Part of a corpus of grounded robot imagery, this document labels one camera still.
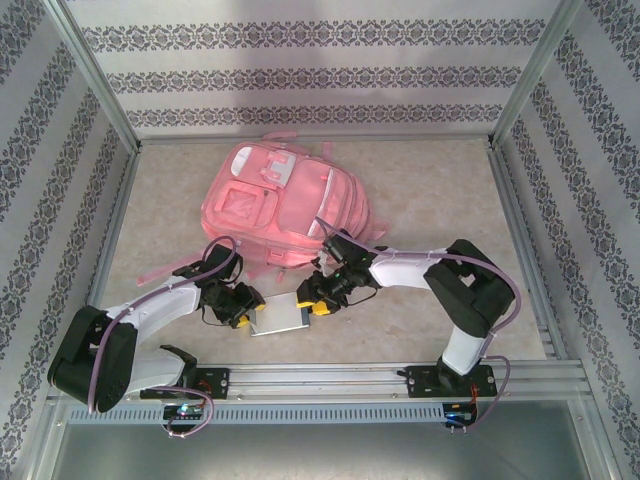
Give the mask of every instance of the black bracket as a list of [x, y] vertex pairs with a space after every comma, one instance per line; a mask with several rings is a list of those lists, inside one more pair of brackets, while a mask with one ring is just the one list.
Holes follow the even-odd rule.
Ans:
[[495, 397], [498, 394], [490, 365], [477, 365], [449, 387], [441, 383], [440, 373], [441, 367], [438, 365], [414, 365], [398, 371], [398, 375], [406, 379], [409, 398], [470, 397], [472, 385], [478, 389], [479, 397]]
[[[196, 368], [195, 380], [190, 388], [202, 390], [214, 400], [226, 400], [229, 393], [229, 375], [228, 368]], [[140, 391], [140, 399], [142, 400], [158, 400], [158, 399], [188, 399], [198, 400], [201, 397], [197, 395], [184, 394], [179, 392], [167, 392], [164, 390], [154, 390], [152, 388]]]

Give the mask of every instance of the backpack strap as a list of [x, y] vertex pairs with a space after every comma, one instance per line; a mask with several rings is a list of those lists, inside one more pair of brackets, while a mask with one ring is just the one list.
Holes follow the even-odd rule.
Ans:
[[322, 158], [333, 163], [333, 142], [322, 142]]
[[162, 267], [154, 268], [142, 275], [140, 275], [136, 279], [136, 284], [141, 287], [142, 285], [146, 285], [149, 282], [152, 282], [160, 277], [164, 277], [165, 275], [170, 275], [175, 270], [180, 267], [184, 267], [185, 265], [191, 265], [192, 263], [197, 262], [198, 260], [202, 260], [202, 255], [204, 255], [204, 249], [199, 252], [194, 252], [187, 257], [182, 257], [175, 262], [168, 263], [163, 265]]
[[371, 233], [367, 240], [379, 240], [385, 233], [389, 231], [389, 225], [386, 222], [374, 221]]
[[298, 155], [311, 155], [311, 150], [302, 145], [296, 145], [295, 143], [281, 143], [281, 142], [261, 142], [262, 145], [275, 148], [276, 150], [286, 150], [287, 152], [296, 153]]

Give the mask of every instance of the backpack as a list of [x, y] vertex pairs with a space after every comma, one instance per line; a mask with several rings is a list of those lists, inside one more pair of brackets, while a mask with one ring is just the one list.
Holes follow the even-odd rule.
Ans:
[[[238, 253], [263, 267], [253, 276], [264, 267], [311, 265], [326, 236], [316, 216], [361, 241], [378, 239], [386, 231], [374, 221], [360, 180], [329, 160], [331, 144], [323, 144], [323, 155], [317, 157], [301, 145], [273, 141], [292, 136], [295, 133], [275, 133], [261, 142], [237, 145], [202, 204], [201, 223], [207, 236], [235, 238]], [[138, 284], [201, 255], [149, 272]]]

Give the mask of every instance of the patterned wallpaper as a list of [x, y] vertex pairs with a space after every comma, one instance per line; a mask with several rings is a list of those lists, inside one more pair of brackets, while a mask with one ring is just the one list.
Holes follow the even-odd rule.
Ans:
[[129, 157], [52, 21], [0, 6], [0, 479], [19, 477]]
[[67, 4], [148, 138], [489, 133], [557, 0]]
[[581, 7], [503, 146], [624, 478], [640, 478], [638, 4]]

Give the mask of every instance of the textured floor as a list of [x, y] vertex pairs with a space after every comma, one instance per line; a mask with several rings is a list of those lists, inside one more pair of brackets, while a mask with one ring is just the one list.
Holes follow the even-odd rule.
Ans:
[[[231, 147], [144, 147], [103, 307], [149, 290], [135, 286], [139, 274], [206, 245], [200, 205]], [[481, 141], [336, 143], [334, 160], [362, 179], [376, 215], [389, 223], [381, 244], [428, 250], [466, 238], [513, 275], [524, 308], [490, 353], [545, 358]], [[265, 276], [253, 285], [264, 296], [283, 293], [306, 275], [288, 273], [281, 284]], [[312, 317], [309, 329], [264, 337], [207, 326], [195, 313], [157, 332], [143, 348], [171, 343], [203, 363], [428, 361], [440, 356], [451, 329], [432, 294], [389, 288], [336, 315]]]

